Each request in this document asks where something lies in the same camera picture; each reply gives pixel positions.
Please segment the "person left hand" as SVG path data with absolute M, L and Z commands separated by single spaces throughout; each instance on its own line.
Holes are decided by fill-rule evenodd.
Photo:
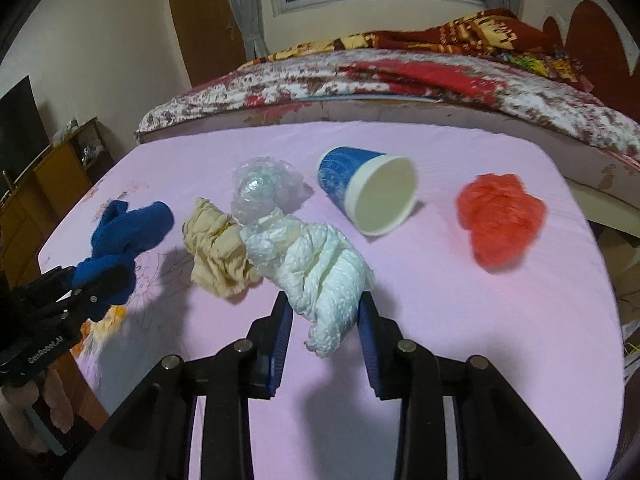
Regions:
M 57 366 L 49 366 L 42 386 L 31 380 L 21 387 L 1 387 L 1 417 L 17 444 L 32 454 L 50 450 L 42 437 L 46 419 L 62 434 L 67 434 L 74 422 L 72 404 Z

